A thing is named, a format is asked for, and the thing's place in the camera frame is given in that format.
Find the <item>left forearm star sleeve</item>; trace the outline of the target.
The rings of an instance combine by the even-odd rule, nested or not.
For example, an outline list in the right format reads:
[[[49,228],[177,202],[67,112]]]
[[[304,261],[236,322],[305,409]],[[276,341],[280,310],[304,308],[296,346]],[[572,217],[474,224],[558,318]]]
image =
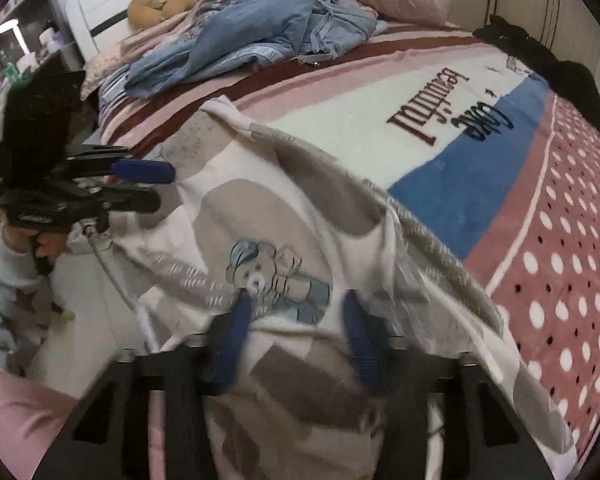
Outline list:
[[[9,248],[0,232],[0,370],[27,373],[50,332],[52,300],[33,257]]]

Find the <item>person left hand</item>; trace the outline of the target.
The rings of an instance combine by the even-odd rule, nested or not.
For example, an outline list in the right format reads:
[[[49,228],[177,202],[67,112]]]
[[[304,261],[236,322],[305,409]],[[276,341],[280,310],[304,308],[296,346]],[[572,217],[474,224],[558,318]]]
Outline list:
[[[38,232],[17,228],[10,224],[2,226],[4,243],[15,252],[26,254],[32,249],[31,240],[36,240],[38,247],[34,252],[36,258],[47,258],[55,262],[67,249],[68,235],[57,232]]]

